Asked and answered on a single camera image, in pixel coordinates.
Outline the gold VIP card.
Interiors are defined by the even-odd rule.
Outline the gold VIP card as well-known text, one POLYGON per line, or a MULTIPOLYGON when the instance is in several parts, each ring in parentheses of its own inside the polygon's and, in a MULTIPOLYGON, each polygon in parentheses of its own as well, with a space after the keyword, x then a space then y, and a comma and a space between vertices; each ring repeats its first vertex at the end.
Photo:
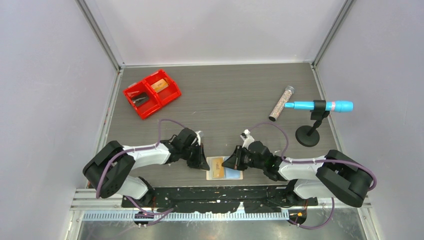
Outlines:
POLYGON ((211 179, 223 179, 225 177, 225 169, 222 167, 224 159, 222 157, 214 157, 210 160, 210 177, 211 179))

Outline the beige leather card holder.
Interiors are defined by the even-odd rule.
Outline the beige leather card holder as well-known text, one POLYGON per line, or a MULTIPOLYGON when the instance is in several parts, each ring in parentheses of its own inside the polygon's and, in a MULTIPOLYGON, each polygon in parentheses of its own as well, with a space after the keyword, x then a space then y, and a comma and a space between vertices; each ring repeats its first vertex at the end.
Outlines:
POLYGON ((206 171, 207 181, 242 180, 243 172, 223 167, 222 164, 229 156, 211 156, 206 158, 209 170, 206 171))

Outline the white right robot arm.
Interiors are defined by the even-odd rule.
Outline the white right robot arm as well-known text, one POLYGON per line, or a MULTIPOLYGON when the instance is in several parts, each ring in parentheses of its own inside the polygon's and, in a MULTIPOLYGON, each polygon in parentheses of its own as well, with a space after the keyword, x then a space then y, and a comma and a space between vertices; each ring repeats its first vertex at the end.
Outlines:
POLYGON ((309 198, 335 198, 359 208, 376 187, 372 171, 334 149, 319 157, 290 158, 273 154, 262 142, 254 141, 248 147, 236 146, 222 166, 237 171, 260 169, 272 181, 288 181, 285 198, 291 205, 309 198))

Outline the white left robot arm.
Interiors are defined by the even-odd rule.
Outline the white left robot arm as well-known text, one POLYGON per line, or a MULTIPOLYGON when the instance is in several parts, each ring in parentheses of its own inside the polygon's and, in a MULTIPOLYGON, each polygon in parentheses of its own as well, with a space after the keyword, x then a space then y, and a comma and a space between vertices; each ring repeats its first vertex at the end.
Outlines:
POLYGON ((148 207, 154 199, 153 188, 144 178, 130 176, 130 172, 179 160, 185 160, 191 169, 208 171, 201 137, 201 131, 185 127, 170 139, 151 145, 125 146, 112 140, 84 166, 82 174, 96 189, 97 198, 119 194, 148 207))

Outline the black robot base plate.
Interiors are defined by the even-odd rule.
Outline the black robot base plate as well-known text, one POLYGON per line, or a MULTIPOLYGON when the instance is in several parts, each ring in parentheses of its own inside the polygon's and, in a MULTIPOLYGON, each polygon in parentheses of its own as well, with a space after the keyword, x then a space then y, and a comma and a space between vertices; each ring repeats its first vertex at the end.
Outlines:
POLYGON ((286 185, 154 187, 136 204, 148 210, 176 213, 234 213, 244 207, 248 213, 277 213, 282 208, 315 207, 318 200, 301 199, 286 185))

